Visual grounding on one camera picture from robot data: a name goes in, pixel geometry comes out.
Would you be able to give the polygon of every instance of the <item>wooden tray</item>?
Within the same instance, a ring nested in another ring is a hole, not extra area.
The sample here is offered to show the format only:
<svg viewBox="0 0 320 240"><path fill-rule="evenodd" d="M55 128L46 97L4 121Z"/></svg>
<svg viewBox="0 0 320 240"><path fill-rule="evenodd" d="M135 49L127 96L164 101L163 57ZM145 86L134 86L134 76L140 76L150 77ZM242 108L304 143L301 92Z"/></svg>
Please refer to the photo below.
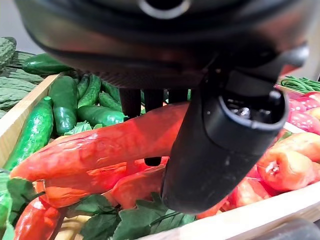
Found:
<svg viewBox="0 0 320 240"><path fill-rule="evenodd" d="M33 106L48 93L57 76L49 76L0 119L0 164L6 162ZM249 240L292 218L320 219L320 182L248 206L227 211L180 228L143 237L144 240ZM88 216L65 218L55 240L82 240Z"/></svg>

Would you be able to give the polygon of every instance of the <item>red chili pepper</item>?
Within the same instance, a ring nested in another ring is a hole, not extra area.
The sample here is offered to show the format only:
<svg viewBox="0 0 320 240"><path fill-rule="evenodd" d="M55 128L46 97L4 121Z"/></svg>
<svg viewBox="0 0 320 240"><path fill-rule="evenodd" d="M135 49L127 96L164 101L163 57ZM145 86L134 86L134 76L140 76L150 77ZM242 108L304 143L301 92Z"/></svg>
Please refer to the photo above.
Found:
<svg viewBox="0 0 320 240"><path fill-rule="evenodd" d="M28 204L15 226L14 240L49 240L62 216L38 197Z"/></svg>
<svg viewBox="0 0 320 240"><path fill-rule="evenodd" d="M168 159L163 157L161 165L165 166ZM39 181L36 183L36 190L38 193L46 193L43 195L44 200L51 206L63 208L91 194L105 193L111 190L120 179L150 168L152 167L147 166L144 159L136 160L131 169L128 169L126 162L122 162L73 176Z"/></svg>
<svg viewBox="0 0 320 240"><path fill-rule="evenodd" d="M280 142L277 142L271 150L295 151L305 155L313 162L320 162L320 135L303 132L296 133Z"/></svg>
<svg viewBox="0 0 320 240"><path fill-rule="evenodd" d="M296 151L268 150L257 169L266 184L281 192L304 188L315 179L312 161Z"/></svg>
<svg viewBox="0 0 320 240"><path fill-rule="evenodd" d="M164 172L165 166L160 165L126 176L103 195L113 206L132 209L137 200L152 200L151 193L160 193Z"/></svg>
<svg viewBox="0 0 320 240"><path fill-rule="evenodd" d="M167 105L124 123L54 141L14 168L11 177L34 182L169 156L188 106Z"/></svg>

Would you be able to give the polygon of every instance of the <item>artificial leaf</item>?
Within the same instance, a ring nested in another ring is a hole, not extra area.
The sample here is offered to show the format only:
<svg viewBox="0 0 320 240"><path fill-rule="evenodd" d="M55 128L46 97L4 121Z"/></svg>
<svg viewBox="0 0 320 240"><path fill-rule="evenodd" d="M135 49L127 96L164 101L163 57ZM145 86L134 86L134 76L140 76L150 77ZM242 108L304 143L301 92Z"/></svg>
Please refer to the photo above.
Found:
<svg viewBox="0 0 320 240"><path fill-rule="evenodd" d="M93 194L81 199L81 201L69 208L72 211L80 211L92 214L105 214L115 212L115 208L100 194Z"/></svg>
<svg viewBox="0 0 320 240"><path fill-rule="evenodd" d="M107 240L112 237L120 221L117 213L98 214L84 224L80 234L83 240Z"/></svg>
<svg viewBox="0 0 320 240"><path fill-rule="evenodd" d="M102 124L97 124L97 125L95 125L94 126L94 128L93 129L100 129L100 128L102 128L103 127L103 125Z"/></svg>
<svg viewBox="0 0 320 240"><path fill-rule="evenodd" d="M165 215L159 221L152 225L150 234L157 234L163 231L168 231L181 227L183 225L192 223L196 220L194 215L178 213L173 210L168 210Z"/></svg>
<svg viewBox="0 0 320 240"><path fill-rule="evenodd" d="M12 198L9 222L15 226L26 206L38 195L32 182L22 178L12 178L7 182L7 189Z"/></svg>
<svg viewBox="0 0 320 240"><path fill-rule="evenodd" d="M92 127L90 126L90 124L87 121L77 122L75 127L72 130L66 132L64 135L65 136L71 136L71 135L74 135L74 134L79 134L79 133L82 133L82 132L85 132L85 131L90 131L90 130L92 130Z"/></svg>
<svg viewBox="0 0 320 240"><path fill-rule="evenodd" d="M113 240L134 240L151 233L150 224L168 211L159 194L152 194L153 201L138 200L137 209L119 212L121 222L114 231Z"/></svg>

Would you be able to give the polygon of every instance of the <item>cucumber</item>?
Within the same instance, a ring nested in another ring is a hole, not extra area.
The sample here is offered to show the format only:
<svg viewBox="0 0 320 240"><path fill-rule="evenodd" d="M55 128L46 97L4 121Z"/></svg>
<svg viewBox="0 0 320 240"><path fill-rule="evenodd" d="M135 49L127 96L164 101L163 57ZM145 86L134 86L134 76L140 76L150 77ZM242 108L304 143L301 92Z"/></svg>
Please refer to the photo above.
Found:
<svg viewBox="0 0 320 240"><path fill-rule="evenodd" d="M46 96L27 117L19 139L3 168L11 171L31 154L47 145L53 125L52 99Z"/></svg>
<svg viewBox="0 0 320 240"><path fill-rule="evenodd" d="M112 110L122 112L121 104L116 100L114 100L113 97L109 95L109 93L100 92L99 103L103 107L107 107Z"/></svg>
<svg viewBox="0 0 320 240"><path fill-rule="evenodd" d="M0 86L8 89L19 89L31 92L37 85L21 79L0 76Z"/></svg>
<svg viewBox="0 0 320 240"><path fill-rule="evenodd" d="M101 79L95 75L90 76L90 82L85 94L78 102L78 108L94 105L97 103L101 89Z"/></svg>
<svg viewBox="0 0 320 240"><path fill-rule="evenodd" d="M11 79L21 79L36 85L38 85L44 80L41 76L30 74L23 71L22 69L12 68L12 67L4 67L2 69L2 72L0 72L0 77L6 77Z"/></svg>
<svg viewBox="0 0 320 240"><path fill-rule="evenodd" d="M0 109L9 110L28 94L27 91L0 87Z"/></svg>
<svg viewBox="0 0 320 240"><path fill-rule="evenodd" d="M21 69L25 60L33 57L34 54L23 51L15 51L10 62L6 64L6 67Z"/></svg>
<svg viewBox="0 0 320 240"><path fill-rule="evenodd" d="M0 70L10 62L16 47L17 41L13 37L0 37Z"/></svg>
<svg viewBox="0 0 320 240"><path fill-rule="evenodd" d="M77 124L77 93L77 84L70 76L59 76L49 89L56 133L59 136L69 132Z"/></svg>
<svg viewBox="0 0 320 240"><path fill-rule="evenodd" d="M6 111L0 110L0 119L6 114Z"/></svg>
<svg viewBox="0 0 320 240"><path fill-rule="evenodd" d="M122 123L125 115L104 106L82 106L77 110L81 121L87 121L91 126L102 124L104 127Z"/></svg>
<svg viewBox="0 0 320 240"><path fill-rule="evenodd" d="M26 59L22 69L29 74L51 75L71 70L72 67L64 65L47 53L42 53Z"/></svg>
<svg viewBox="0 0 320 240"><path fill-rule="evenodd" d="M110 83L106 81L102 81L102 89L104 92L108 93L113 97L118 103L121 103L119 88L112 86Z"/></svg>
<svg viewBox="0 0 320 240"><path fill-rule="evenodd" d="M80 98L82 98L85 95L89 86L89 82L90 82L89 75L88 74L83 75L81 81L78 84L78 91L79 91Z"/></svg>

